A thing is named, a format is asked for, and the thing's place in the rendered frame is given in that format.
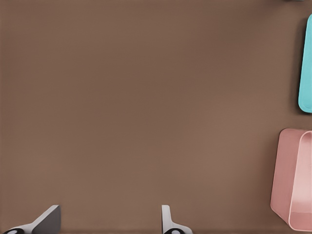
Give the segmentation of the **pale blue-green tray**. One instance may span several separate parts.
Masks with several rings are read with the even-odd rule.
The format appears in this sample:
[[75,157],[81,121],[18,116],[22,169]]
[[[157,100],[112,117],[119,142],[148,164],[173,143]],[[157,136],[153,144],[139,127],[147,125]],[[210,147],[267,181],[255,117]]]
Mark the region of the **pale blue-green tray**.
[[306,26],[298,105],[302,111],[312,113],[312,14]]

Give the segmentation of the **pink box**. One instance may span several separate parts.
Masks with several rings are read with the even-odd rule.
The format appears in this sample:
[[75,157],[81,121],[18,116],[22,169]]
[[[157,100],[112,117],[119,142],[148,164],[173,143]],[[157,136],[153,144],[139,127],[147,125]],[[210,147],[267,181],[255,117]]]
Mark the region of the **pink box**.
[[312,232],[312,130],[280,132],[270,206],[293,230]]

